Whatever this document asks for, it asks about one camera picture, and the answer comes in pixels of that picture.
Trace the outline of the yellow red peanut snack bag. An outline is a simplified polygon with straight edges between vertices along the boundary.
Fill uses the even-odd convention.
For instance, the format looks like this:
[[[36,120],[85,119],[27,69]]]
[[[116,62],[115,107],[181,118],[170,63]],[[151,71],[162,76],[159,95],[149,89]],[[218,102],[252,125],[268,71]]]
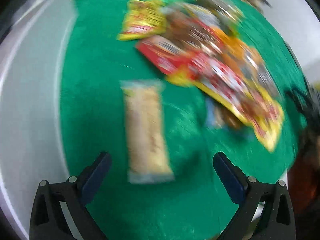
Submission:
[[[281,134],[284,111],[263,87],[240,77],[217,59],[202,54],[186,63],[171,63],[165,70],[170,83],[196,86],[251,127],[268,151],[274,151]]]

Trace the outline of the pale yellow snack bar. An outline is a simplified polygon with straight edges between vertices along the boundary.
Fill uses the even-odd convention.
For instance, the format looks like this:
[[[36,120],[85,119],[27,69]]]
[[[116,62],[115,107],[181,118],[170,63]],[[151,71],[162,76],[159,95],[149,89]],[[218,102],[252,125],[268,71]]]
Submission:
[[[166,183],[175,179],[163,131],[161,92],[156,80],[124,80],[126,141],[131,184]]]

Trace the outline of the red dried meat packet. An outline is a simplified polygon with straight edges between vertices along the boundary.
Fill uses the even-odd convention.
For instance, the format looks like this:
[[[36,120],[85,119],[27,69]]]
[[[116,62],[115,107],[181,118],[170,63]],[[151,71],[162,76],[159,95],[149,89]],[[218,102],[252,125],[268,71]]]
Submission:
[[[220,55],[223,42],[203,25],[171,28],[136,44],[136,49],[165,75],[187,69],[197,76],[209,68],[209,60]]]

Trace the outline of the orange chicken leg packet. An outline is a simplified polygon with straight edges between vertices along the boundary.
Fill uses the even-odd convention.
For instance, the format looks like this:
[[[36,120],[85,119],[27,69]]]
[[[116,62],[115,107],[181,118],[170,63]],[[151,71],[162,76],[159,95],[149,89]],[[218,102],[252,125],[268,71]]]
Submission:
[[[240,77],[257,81],[259,68],[264,68],[259,52],[239,38],[228,36],[221,29],[214,27],[213,31],[224,44],[222,62]]]

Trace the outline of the white cardboard box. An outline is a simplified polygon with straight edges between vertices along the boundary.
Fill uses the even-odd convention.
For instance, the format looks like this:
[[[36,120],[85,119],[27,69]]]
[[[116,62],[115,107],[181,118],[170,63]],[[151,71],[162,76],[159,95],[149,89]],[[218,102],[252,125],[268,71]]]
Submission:
[[[41,180],[69,172],[60,129],[63,61],[77,18],[71,0],[46,0],[11,33],[1,61],[1,210],[20,239],[28,239]]]

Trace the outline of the green floral bedspread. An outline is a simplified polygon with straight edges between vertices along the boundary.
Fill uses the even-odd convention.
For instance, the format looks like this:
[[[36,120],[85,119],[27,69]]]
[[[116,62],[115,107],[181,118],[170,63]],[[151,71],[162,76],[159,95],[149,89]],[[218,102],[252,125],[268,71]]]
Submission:
[[[127,178],[123,80],[163,80],[135,48],[118,41],[129,0],[75,0],[78,11],[63,67],[60,116],[71,174],[101,151],[112,166],[87,207],[109,239],[209,239],[220,233],[237,206],[216,175],[212,158],[222,151],[247,175],[275,183],[298,153],[305,119],[285,96],[281,136],[268,152],[254,134],[236,137],[205,124],[205,95],[196,87],[163,82],[164,135],[175,180],[133,185]],[[166,3],[187,0],[163,0]]]

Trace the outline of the blue-edged sausage packet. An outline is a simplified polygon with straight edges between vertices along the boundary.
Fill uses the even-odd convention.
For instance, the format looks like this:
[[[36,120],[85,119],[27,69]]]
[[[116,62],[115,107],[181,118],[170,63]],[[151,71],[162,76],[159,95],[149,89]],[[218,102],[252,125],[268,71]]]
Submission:
[[[245,126],[231,111],[211,97],[206,97],[205,125],[210,129],[223,129],[239,137],[250,135],[251,129]]]

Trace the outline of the gold brown snack bag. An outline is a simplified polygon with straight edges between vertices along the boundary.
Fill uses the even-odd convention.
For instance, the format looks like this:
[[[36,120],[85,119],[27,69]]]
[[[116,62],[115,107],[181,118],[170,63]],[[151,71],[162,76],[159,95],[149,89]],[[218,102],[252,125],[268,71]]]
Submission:
[[[237,26],[243,18],[242,11],[231,0],[195,0],[210,10],[219,21],[231,27]]]

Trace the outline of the yellow red small snack packet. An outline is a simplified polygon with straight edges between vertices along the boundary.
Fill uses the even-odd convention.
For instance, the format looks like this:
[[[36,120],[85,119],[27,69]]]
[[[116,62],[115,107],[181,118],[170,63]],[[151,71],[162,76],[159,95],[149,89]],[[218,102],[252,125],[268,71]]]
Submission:
[[[123,19],[120,41],[138,40],[162,34],[166,30],[166,16],[162,12],[162,0],[129,0]]]

